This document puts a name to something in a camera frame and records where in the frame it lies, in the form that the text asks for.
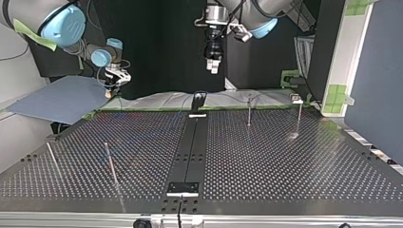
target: black curtain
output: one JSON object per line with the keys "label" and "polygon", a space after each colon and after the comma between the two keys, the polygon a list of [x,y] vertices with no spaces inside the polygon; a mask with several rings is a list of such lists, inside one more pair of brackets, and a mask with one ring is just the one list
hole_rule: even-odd
{"label": "black curtain", "polygon": [[132,100],[164,91],[222,91],[226,65],[219,75],[205,69],[204,31],[193,25],[205,0],[93,1],[106,38],[124,42],[132,82],[122,87]]}

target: perforated metal table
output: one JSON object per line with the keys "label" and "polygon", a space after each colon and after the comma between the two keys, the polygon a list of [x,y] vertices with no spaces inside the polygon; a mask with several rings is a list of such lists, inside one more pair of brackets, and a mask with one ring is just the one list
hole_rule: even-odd
{"label": "perforated metal table", "polygon": [[[403,217],[403,177],[313,110],[105,112],[0,175],[0,211]],[[105,143],[119,184],[115,184]],[[169,198],[196,182],[196,198]]]}

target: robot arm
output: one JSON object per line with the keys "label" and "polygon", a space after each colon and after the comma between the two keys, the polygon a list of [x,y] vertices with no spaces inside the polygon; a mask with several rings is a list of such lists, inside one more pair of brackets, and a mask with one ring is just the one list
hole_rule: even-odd
{"label": "robot arm", "polygon": [[235,32],[235,38],[247,42],[252,37],[266,36],[277,24],[276,15],[293,0],[207,0],[202,19],[195,26],[206,27],[204,57],[207,69],[217,74],[223,59],[223,42],[227,30]]}
{"label": "robot arm", "polygon": [[87,44],[83,39],[86,16],[75,6],[77,0],[0,0],[0,23],[13,29],[18,19],[39,36],[53,41],[65,52],[91,60],[106,69],[106,90],[114,90],[128,83],[131,76],[120,67],[123,43],[108,39],[105,47]]}

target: white wall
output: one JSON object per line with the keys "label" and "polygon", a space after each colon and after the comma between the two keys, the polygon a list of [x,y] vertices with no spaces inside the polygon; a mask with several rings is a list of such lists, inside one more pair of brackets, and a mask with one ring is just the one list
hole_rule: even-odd
{"label": "white wall", "polygon": [[26,47],[27,43],[17,33],[0,25],[0,173],[40,147],[51,133],[50,122],[4,110],[46,85],[30,51],[16,59],[1,61],[23,53]]}

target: white panel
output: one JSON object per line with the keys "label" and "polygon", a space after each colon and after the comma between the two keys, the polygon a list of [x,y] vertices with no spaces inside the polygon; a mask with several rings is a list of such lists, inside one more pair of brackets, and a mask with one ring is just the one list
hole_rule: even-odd
{"label": "white panel", "polygon": [[[27,48],[26,41],[15,31],[0,25],[0,59],[19,55]],[[0,110],[31,92],[45,86],[30,51],[12,60],[0,61]]]}
{"label": "white panel", "polygon": [[31,117],[0,114],[0,173],[45,143],[50,122]]}
{"label": "white panel", "polygon": [[[326,85],[324,104],[326,104],[329,85],[346,85],[347,95],[350,95],[372,9],[373,5],[370,5],[364,15],[343,17]],[[344,105],[340,114],[322,114],[326,117],[344,117],[346,107],[347,105]]]}

